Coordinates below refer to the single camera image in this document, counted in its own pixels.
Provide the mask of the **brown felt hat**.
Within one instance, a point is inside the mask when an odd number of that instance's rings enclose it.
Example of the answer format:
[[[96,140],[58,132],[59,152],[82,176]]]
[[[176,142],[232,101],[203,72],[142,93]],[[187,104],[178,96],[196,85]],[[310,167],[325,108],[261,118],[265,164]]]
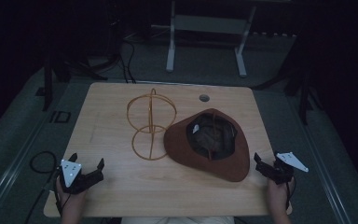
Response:
[[[173,124],[163,145],[172,160],[230,182],[241,182],[249,173],[249,147],[241,126],[214,108]]]

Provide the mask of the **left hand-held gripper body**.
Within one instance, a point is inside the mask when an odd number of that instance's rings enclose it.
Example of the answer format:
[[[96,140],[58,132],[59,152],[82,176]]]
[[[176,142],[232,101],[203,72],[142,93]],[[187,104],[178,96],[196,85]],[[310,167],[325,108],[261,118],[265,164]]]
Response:
[[[96,169],[86,175],[81,171],[80,163],[62,160],[59,180],[65,193],[78,194],[103,181],[103,171]]]

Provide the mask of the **white metal stand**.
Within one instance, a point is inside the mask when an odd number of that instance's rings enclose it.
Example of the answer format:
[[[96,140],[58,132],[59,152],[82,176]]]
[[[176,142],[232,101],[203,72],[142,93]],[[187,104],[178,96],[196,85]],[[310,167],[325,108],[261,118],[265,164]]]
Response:
[[[243,50],[245,43],[250,34],[251,25],[253,23],[256,6],[249,10],[246,19],[229,19],[217,17],[192,16],[176,13],[176,1],[171,0],[171,23],[170,23],[170,43],[168,48],[166,71],[174,70],[175,59],[175,32],[176,31],[192,31],[204,33],[218,33],[229,35],[240,35],[241,42],[234,48],[235,59],[240,77],[246,77],[247,71],[243,59]]]

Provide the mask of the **black tripod stand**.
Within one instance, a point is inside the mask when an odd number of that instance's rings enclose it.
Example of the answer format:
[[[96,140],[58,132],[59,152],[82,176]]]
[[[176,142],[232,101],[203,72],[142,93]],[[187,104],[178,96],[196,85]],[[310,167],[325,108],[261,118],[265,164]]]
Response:
[[[62,82],[68,82],[70,75],[66,71],[67,68],[73,68],[88,77],[95,80],[107,80],[107,77],[98,75],[97,72],[112,66],[118,61],[118,56],[110,57],[106,62],[97,65],[86,65],[85,63],[75,61],[65,54],[49,53],[44,62],[44,87],[39,88],[37,94],[44,97],[43,110],[47,111],[53,100],[53,76],[55,73],[57,79]]]
[[[310,89],[311,74],[312,69],[309,65],[283,64],[277,76],[261,84],[253,86],[252,90],[261,91],[287,79],[288,82],[284,87],[283,92],[286,96],[294,96],[298,91],[300,91],[297,114],[302,124],[307,125],[307,111],[311,109],[309,98],[313,99],[315,104],[320,109],[322,109],[321,105],[318,103],[318,100]]]

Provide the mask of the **black rectangular floor bracket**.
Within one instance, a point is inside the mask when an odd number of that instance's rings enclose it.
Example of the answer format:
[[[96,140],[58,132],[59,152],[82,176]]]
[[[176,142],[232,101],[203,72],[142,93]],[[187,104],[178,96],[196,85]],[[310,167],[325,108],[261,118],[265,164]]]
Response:
[[[49,119],[49,123],[68,123],[72,114],[66,111],[54,111]]]

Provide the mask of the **person's right hand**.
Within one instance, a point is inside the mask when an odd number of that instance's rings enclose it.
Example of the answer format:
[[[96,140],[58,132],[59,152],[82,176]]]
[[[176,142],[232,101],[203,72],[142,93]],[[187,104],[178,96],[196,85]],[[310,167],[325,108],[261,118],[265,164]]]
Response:
[[[268,180],[267,205],[271,215],[286,214],[287,205],[295,188],[295,179],[284,184],[276,184],[273,180]]]

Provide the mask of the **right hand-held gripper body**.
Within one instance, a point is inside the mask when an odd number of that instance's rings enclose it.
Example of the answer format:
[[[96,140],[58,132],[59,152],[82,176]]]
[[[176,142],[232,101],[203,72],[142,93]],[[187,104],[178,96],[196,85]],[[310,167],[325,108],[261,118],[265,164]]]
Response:
[[[273,165],[263,163],[263,176],[280,185],[292,180],[295,168],[305,173],[309,171],[309,168],[293,152],[276,152]]]

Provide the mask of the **person's left hand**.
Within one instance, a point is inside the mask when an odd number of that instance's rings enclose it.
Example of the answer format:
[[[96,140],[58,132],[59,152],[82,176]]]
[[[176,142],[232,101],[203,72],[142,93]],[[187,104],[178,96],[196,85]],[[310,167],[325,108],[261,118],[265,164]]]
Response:
[[[86,202],[87,191],[78,194],[65,193],[59,179],[56,180],[56,187],[62,207],[62,217],[77,218],[82,217],[83,208]]]

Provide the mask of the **person's light clothing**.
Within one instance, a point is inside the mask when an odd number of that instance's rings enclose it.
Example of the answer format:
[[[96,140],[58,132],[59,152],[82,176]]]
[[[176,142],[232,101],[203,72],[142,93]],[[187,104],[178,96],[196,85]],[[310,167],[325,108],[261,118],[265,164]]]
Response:
[[[235,224],[234,217],[123,217],[121,224]]]

